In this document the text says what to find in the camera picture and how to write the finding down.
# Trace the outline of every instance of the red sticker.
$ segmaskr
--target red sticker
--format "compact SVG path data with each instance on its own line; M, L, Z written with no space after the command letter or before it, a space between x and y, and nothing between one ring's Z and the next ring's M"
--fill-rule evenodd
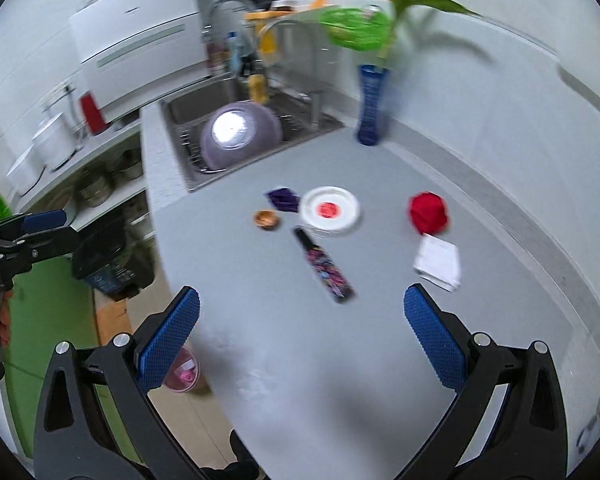
M333 218L340 214L340 208L333 202L322 202L318 206L318 215L322 218Z

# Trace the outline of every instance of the human hand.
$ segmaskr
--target human hand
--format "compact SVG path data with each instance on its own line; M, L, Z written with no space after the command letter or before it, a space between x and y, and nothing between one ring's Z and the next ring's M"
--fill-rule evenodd
M7 348L11 341L11 311L9 300L13 297L13 292L8 290L2 295L2 304L0 305L0 346Z

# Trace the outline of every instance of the white jar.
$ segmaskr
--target white jar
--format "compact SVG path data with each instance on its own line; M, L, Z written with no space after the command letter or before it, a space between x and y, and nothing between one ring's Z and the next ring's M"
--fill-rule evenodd
M33 136L33 145L43 162L57 170L75 153L75 140L62 112L41 124Z
M18 193L24 195L37 184L44 169L44 164L33 146L29 146L8 171L7 180Z

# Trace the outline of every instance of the kitchen counter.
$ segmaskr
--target kitchen counter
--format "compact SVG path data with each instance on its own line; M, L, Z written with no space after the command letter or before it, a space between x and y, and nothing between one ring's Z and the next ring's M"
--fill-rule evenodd
M142 110L160 257L172 292L183 285L199 291L191 343L226 414L272 478L391 480L435 428L454 393L440 385L404 319L402 296L414 282L472 332L507 346L549 345L573 450L600 392L600 354L557 285L453 183L396 142L368 148L344 128L188 194L159 119L157 105ZM363 211L351 234L316 238L356 291L341 305L291 233L297 215L283 214L274 232L251 221L267 206L268 190L302 194L324 185L349 189ZM451 294L413 270L420 237L406 207L423 190L448 204L451 225L441 238L458 246L462 264L462 284ZM466 458L488 431L478 430Z

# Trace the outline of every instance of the small wooden bowl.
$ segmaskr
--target small wooden bowl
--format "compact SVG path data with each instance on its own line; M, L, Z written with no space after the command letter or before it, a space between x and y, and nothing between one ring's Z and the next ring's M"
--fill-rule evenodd
M253 216L255 224L265 231L271 231L278 227L280 217L271 209L262 209Z

